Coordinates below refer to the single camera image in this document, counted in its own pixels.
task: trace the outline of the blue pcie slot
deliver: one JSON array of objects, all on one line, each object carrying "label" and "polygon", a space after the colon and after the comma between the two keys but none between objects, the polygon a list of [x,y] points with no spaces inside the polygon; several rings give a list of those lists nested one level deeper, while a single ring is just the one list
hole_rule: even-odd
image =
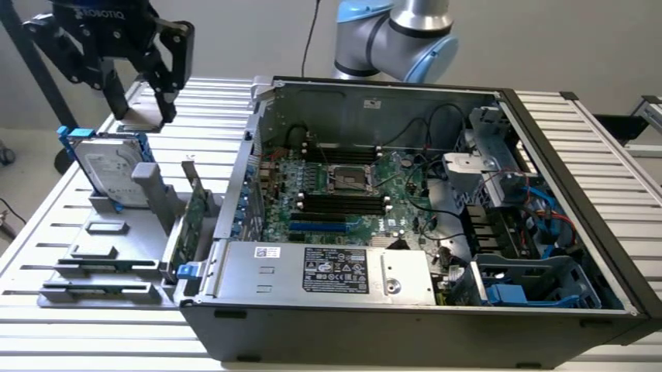
[{"label": "blue pcie slot", "polygon": [[346,225],[344,223],[301,223],[292,222],[289,231],[317,231],[325,233],[344,233]]}]

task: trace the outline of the motherboard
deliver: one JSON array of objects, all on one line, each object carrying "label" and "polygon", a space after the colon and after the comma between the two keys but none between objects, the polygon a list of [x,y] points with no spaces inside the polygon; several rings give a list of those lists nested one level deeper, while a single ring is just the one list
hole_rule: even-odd
[{"label": "motherboard", "polygon": [[388,247],[403,240],[412,249],[431,243],[419,231],[432,214],[409,203],[429,208],[427,177],[415,171],[425,157],[276,149],[266,160],[264,241]]}]

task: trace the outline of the aluminum extrusion table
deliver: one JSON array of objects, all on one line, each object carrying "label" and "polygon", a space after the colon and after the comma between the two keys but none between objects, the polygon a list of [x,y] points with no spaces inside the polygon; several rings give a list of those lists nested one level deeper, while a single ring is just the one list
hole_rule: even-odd
[{"label": "aluminum extrusion table", "polygon": [[[577,102],[557,93],[517,92],[588,199],[662,298],[662,193]],[[137,84],[133,105],[158,113],[152,91]],[[193,159],[204,186],[228,186],[250,81],[190,79],[178,115],[149,145],[165,183],[190,190],[180,161]],[[113,131],[109,119],[101,130]],[[89,183],[74,164],[0,257],[0,370],[348,370],[346,367],[222,363],[212,360],[178,311],[39,308],[37,290],[90,212]],[[599,346],[560,371],[662,370],[662,332],[629,346]]]}]

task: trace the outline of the white wall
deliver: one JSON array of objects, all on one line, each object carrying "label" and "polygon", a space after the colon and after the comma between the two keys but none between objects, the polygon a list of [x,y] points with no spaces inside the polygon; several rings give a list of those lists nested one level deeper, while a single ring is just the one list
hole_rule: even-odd
[{"label": "white wall", "polygon": [[[334,9],[322,0],[308,75],[328,76]],[[21,16],[43,0],[17,0]],[[298,74],[312,0],[152,0],[165,19],[196,26],[194,75],[249,78]],[[453,0],[457,58],[439,83],[577,93],[593,112],[625,112],[643,94],[662,94],[659,0]],[[41,93],[0,30],[0,126],[54,128]],[[108,115],[85,86],[53,74],[81,125]]]}]

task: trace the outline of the power supply label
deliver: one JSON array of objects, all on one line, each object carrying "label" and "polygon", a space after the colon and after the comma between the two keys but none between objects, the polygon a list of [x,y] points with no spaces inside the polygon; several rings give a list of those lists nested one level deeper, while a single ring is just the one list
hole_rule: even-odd
[{"label": "power supply label", "polygon": [[306,247],[302,260],[304,291],[366,295],[366,264],[365,250]]}]

